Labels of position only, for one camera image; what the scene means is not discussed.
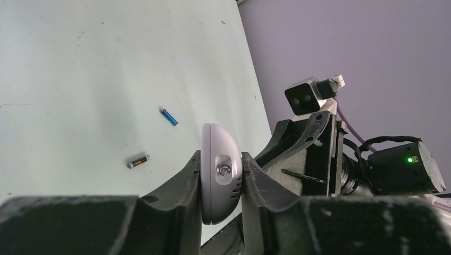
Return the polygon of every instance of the white and gray device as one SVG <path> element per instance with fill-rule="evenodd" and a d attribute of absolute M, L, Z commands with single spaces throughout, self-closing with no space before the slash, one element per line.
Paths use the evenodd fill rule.
<path fill-rule="evenodd" d="M 201 192 L 202 221 L 215 225 L 236 208 L 243 180 L 241 152 L 233 137 L 221 126 L 202 127 Z"/>

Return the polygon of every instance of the battery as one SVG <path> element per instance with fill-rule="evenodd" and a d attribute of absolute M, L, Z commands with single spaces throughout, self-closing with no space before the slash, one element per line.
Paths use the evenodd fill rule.
<path fill-rule="evenodd" d="M 170 121 L 172 123 L 173 126 L 177 126 L 177 124 L 179 124 L 176 119 L 174 117 L 172 117 L 171 114 L 168 113 L 168 111 L 166 111 L 166 109 L 162 109 L 160 110 L 161 114 L 163 114 L 164 117 L 166 117 L 168 119 L 168 121 Z"/>
<path fill-rule="evenodd" d="M 146 162 L 146 161 L 149 161 L 150 159 L 151 159 L 151 156 L 150 156 L 150 155 L 146 155 L 145 157 L 142 157 L 142 158 L 140 158 L 140 159 L 137 159 L 137 160 L 135 160 L 135 161 L 132 161 L 132 162 L 128 163 L 128 164 L 127 164 L 127 167 L 128 167 L 129 169 L 132 169 L 132 168 L 134 168 L 135 166 L 141 165 L 142 163 L 144 163 L 144 162 Z"/>

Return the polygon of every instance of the metal screw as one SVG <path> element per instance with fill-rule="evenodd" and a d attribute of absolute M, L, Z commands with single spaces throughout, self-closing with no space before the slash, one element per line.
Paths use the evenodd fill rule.
<path fill-rule="evenodd" d="M 228 165 L 222 165 L 218 167 L 218 173 L 222 176 L 227 176 L 231 172 L 230 166 Z"/>

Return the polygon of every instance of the table surface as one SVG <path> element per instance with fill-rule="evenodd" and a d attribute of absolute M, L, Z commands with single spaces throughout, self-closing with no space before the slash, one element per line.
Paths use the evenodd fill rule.
<path fill-rule="evenodd" d="M 253 156 L 269 141 L 234 1 L 0 6 L 0 201 L 145 195 L 200 149 L 206 122 Z M 126 167 L 145 154 L 150 162 Z M 239 212 L 203 226 L 202 243 Z"/>

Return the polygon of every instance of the table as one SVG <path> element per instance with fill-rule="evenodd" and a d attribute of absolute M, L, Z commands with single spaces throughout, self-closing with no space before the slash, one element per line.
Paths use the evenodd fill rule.
<path fill-rule="evenodd" d="M 145 195 L 200 149 L 206 122 L 253 156 L 269 141 L 234 1 L 0 6 L 0 201 Z M 126 167 L 145 154 L 150 162 Z M 202 243 L 240 210 L 204 226 Z"/>

